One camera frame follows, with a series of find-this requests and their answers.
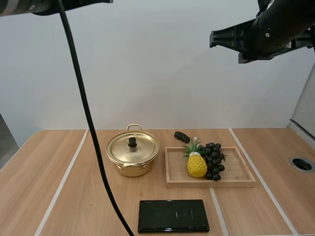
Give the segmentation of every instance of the golden pot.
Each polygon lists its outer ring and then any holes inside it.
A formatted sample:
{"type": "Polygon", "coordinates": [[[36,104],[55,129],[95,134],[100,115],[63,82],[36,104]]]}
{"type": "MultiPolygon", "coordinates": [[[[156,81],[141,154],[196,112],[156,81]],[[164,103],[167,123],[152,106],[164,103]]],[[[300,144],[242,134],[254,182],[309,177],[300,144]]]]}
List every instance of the golden pot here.
{"type": "Polygon", "coordinates": [[[108,142],[106,154],[120,174],[136,177],[152,168],[158,150],[159,143],[155,136],[142,131],[139,124],[130,124],[126,132],[108,142]],[[139,130],[129,130],[132,126],[138,126],[139,130]]]}

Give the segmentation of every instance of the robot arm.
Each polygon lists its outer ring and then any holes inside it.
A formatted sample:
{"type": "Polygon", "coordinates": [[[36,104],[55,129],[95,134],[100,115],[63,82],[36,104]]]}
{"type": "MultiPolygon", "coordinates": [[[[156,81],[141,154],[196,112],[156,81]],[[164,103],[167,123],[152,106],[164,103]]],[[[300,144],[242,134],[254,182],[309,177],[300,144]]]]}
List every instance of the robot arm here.
{"type": "Polygon", "coordinates": [[[268,60],[293,50],[313,47],[315,1],[259,0],[256,19],[212,31],[210,47],[217,45],[239,53],[239,63],[268,60]]]}
{"type": "MultiPolygon", "coordinates": [[[[112,3],[113,0],[64,0],[66,11],[93,3],[112,3]]],[[[48,16],[58,13],[56,0],[0,0],[0,16],[33,13],[48,16]]]]}

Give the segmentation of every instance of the pot lid knob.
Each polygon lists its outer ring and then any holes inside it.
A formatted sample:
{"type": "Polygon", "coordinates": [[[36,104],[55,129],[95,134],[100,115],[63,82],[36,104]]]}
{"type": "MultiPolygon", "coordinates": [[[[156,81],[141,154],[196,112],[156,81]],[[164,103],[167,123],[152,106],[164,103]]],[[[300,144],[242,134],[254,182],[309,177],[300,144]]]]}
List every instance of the pot lid knob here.
{"type": "Polygon", "coordinates": [[[129,138],[129,144],[128,146],[130,148],[135,148],[137,146],[137,143],[136,143],[136,138],[135,137],[130,137],[129,138]]]}

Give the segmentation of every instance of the white wall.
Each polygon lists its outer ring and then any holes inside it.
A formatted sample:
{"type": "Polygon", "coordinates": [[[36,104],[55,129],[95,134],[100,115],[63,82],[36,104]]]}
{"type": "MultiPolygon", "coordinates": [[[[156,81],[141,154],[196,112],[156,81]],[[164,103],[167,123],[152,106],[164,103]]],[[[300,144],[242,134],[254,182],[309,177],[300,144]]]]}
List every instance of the white wall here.
{"type": "MultiPolygon", "coordinates": [[[[312,50],[238,64],[209,35],[253,19],[253,0],[115,0],[68,12],[98,129],[285,127],[312,50]]],[[[0,18],[0,113],[21,145],[87,128],[58,15],[0,18]]]]}
{"type": "Polygon", "coordinates": [[[292,119],[315,136],[315,64],[292,119]]]}

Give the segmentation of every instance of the pot handle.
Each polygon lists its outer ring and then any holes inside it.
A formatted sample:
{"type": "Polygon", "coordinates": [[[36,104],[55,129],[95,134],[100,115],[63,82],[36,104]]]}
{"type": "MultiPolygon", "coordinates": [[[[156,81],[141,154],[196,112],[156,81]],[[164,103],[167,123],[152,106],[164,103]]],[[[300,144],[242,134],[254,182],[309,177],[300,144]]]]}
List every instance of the pot handle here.
{"type": "Polygon", "coordinates": [[[132,167],[142,167],[142,168],[145,168],[147,166],[147,164],[145,165],[141,165],[140,163],[132,163],[132,164],[122,164],[122,165],[117,165],[117,167],[119,169],[124,169],[125,167],[129,167],[129,166],[132,166],[132,167]]]}
{"type": "Polygon", "coordinates": [[[142,131],[142,128],[141,128],[141,126],[139,124],[130,124],[130,125],[128,125],[127,126],[127,131],[129,131],[130,127],[132,127],[132,126],[138,126],[139,130],[142,131]]]}

